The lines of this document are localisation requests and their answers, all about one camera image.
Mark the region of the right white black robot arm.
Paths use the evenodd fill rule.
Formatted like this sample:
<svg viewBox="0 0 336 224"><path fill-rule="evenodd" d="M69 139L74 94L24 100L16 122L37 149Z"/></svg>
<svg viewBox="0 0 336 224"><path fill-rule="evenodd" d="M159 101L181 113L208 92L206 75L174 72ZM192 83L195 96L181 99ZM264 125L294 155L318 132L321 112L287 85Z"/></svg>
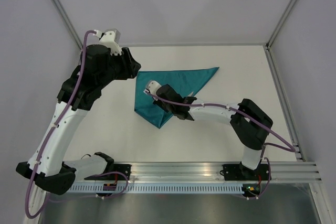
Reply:
<svg viewBox="0 0 336 224"><path fill-rule="evenodd" d="M193 97L183 97L170 85L160 85L150 81L146 91L153 98L153 104L180 120L213 121L229 125L244 146L239 163L239 173L243 179L258 177L263 145L269 132L261 126L271 128L273 120L250 99L235 104L204 103Z"/></svg>

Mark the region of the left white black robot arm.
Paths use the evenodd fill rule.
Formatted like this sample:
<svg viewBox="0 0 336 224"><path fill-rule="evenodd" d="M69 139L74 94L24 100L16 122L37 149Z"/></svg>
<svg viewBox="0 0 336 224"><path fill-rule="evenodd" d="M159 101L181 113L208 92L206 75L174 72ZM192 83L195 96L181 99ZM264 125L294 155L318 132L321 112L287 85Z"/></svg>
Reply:
<svg viewBox="0 0 336 224"><path fill-rule="evenodd" d="M102 89L114 80L135 78L141 68L128 47L117 54L104 45L89 45L81 57L85 63L78 65L61 86L44 140L28 161L16 167L20 175L56 195L63 195L78 180L97 175L108 180L114 176L114 160L105 153L96 152L76 161L65 161L64 156L81 121L101 97Z"/></svg>

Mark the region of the teal cloth napkin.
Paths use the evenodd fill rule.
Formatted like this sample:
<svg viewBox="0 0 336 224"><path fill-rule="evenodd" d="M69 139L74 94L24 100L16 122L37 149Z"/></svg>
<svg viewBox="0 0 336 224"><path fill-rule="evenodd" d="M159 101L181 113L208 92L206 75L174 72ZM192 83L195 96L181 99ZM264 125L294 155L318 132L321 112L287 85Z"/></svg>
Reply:
<svg viewBox="0 0 336 224"><path fill-rule="evenodd" d="M150 81L157 81L160 85L170 85L178 94L185 97L190 93L197 94L215 75L219 67L196 70L173 71L140 71L135 85L134 111L140 117L161 128L172 116L159 106L153 104L153 99L144 93Z"/></svg>

